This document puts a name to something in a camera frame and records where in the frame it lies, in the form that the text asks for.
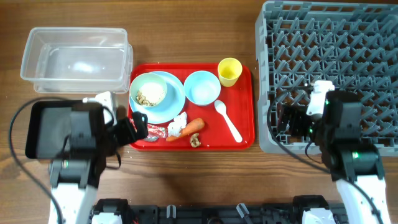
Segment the white tissue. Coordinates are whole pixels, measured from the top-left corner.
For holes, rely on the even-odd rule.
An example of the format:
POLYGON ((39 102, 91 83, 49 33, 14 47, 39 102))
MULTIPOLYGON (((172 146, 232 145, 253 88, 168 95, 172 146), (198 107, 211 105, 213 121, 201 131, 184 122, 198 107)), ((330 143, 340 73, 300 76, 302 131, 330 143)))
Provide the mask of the white tissue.
POLYGON ((168 125, 168 137, 175 136, 179 137, 181 135, 181 130, 186 128, 187 125, 187 114, 186 112, 177 115, 173 121, 168 125))

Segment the yellow plastic cup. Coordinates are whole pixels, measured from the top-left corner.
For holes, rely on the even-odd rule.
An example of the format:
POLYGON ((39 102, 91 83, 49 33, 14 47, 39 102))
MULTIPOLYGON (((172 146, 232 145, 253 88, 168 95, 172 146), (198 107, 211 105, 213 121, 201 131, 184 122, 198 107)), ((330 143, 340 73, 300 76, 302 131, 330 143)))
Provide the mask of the yellow plastic cup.
POLYGON ((224 58, 218 64, 218 78, 225 87, 233 86, 243 72, 241 62, 235 58, 224 58))

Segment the pale green bowl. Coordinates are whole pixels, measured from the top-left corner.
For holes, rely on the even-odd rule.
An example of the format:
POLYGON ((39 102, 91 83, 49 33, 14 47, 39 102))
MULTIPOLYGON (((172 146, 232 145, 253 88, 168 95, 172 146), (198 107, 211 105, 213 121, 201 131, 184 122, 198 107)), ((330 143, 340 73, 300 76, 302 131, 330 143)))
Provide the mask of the pale green bowl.
POLYGON ((140 74, 130 84, 130 99, 144 108, 157 106, 164 100, 166 94, 166 81, 155 73, 140 74))

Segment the rice and food leftovers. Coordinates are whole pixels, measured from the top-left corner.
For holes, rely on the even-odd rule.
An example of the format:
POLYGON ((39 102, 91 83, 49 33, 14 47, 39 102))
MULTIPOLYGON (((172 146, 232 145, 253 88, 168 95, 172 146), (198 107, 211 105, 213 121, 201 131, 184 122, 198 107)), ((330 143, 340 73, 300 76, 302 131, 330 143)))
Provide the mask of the rice and food leftovers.
POLYGON ((165 98, 166 91, 161 83, 145 83, 137 91, 136 100, 143 106, 155 106, 165 98))

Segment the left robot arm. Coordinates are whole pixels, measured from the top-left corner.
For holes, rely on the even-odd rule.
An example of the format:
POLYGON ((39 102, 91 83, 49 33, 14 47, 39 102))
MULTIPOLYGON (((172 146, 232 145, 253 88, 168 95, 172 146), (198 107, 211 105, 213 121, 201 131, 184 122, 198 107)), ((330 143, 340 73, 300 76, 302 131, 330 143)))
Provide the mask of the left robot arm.
POLYGON ((104 120, 108 108, 77 103, 70 113, 70 134, 50 166, 51 201, 56 223, 86 223, 94 204, 107 157, 120 158, 118 149, 148 135, 147 116, 104 120))

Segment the red snack wrapper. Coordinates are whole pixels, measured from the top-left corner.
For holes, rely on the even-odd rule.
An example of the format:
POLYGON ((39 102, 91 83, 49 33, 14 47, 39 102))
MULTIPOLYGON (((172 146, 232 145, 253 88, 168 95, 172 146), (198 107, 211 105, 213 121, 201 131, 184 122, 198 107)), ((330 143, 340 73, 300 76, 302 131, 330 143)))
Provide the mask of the red snack wrapper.
POLYGON ((146 117, 138 119, 137 121, 130 118, 129 124, 137 141, 144 140, 148 142, 155 142, 159 139, 165 139, 167 137, 165 128, 149 124, 146 117))

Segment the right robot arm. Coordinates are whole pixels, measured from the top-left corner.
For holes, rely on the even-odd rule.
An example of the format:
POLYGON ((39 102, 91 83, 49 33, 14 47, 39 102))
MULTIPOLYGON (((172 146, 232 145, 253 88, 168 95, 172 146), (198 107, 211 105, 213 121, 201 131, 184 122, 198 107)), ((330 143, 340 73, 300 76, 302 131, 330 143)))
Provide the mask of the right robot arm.
POLYGON ((340 194, 350 223, 390 223, 385 170, 378 148, 361 139, 362 103, 350 91, 312 91, 310 104, 289 106, 275 98, 280 127, 308 136, 340 194))

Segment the light blue bowl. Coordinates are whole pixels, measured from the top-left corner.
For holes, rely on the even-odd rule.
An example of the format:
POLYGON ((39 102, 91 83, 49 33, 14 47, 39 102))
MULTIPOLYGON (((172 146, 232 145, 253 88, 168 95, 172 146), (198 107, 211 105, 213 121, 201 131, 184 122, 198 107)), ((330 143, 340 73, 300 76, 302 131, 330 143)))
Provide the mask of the light blue bowl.
POLYGON ((214 102, 221 93, 221 84, 211 72, 199 70, 191 73, 183 84, 185 95, 190 102, 206 106, 214 102))

